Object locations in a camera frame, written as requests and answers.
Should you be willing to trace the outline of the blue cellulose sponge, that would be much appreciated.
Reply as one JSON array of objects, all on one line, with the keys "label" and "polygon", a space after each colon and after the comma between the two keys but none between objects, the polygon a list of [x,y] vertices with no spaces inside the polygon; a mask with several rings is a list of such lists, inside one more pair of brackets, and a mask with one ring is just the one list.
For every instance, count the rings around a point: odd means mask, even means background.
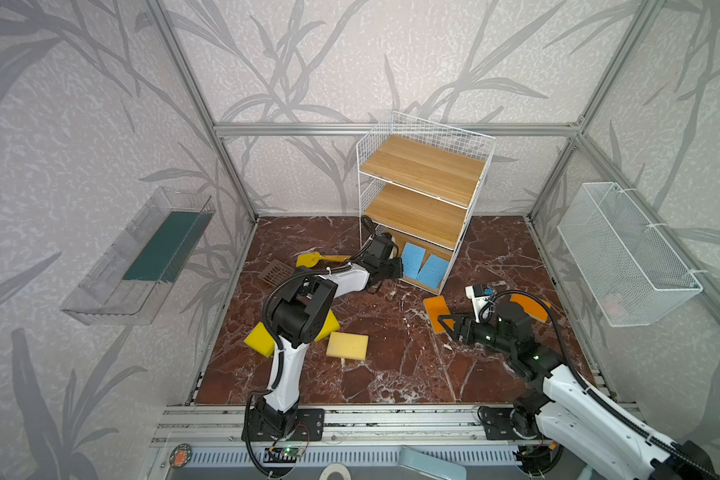
[{"label": "blue cellulose sponge", "polygon": [[403,276],[411,280],[416,280],[425,256],[425,248],[413,242],[407,242],[400,256],[403,266]]},{"label": "blue cellulose sponge", "polygon": [[433,290],[438,290],[443,278],[446,276],[448,266],[449,262],[447,260],[435,254],[430,254],[416,274],[415,280]]}]

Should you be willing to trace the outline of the orange scrub sponge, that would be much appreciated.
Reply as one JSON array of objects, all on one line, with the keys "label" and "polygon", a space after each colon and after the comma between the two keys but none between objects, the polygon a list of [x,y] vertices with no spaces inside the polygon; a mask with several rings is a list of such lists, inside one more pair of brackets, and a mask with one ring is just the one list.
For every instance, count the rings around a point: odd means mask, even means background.
[{"label": "orange scrub sponge", "polygon": [[428,315],[428,318],[430,320],[431,327],[432,327],[434,334],[444,333],[446,328],[451,328],[451,329],[454,328],[454,327],[441,327],[437,322],[437,318],[439,315],[451,314],[451,312],[446,304],[445,298],[443,296],[426,298],[424,300],[424,307],[425,307],[426,313]]},{"label": "orange scrub sponge", "polygon": [[549,320],[551,304],[547,301],[536,301],[526,295],[517,293],[510,296],[510,301],[520,305],[526,314],[537,321],[546,323]]}]

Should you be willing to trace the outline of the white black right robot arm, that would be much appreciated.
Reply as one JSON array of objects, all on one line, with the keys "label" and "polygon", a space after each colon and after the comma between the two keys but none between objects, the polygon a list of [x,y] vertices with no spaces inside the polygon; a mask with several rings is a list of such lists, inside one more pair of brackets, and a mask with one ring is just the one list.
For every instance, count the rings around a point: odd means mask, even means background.
[{"label": "white black right robot arm", "polygon": [[531,389],[514,403],[514,429],[538,433],[571,451],[606,479],[716,479],[711,457],[692,441],[679,443],[603,394],[535,337],[533,318],[512,301],[489,299],[477,314],[441,315],[455,342],[505,355]]}]

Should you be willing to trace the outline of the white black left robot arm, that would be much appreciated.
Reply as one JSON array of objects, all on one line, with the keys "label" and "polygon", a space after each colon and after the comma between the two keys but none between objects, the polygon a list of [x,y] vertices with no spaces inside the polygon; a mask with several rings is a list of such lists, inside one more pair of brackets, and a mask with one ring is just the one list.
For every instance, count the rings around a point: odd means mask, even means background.
[{"label": "white black left robot arm", "polygon": [[275,344],[267,387],[247,400],[242,438],[280,440],[296,429],[300,378],[308,347],[322,330],[333,301],[403,274],[389,233],[371,236],[361,251],[332,268],[298,267],[266,298],[262,324]]}]

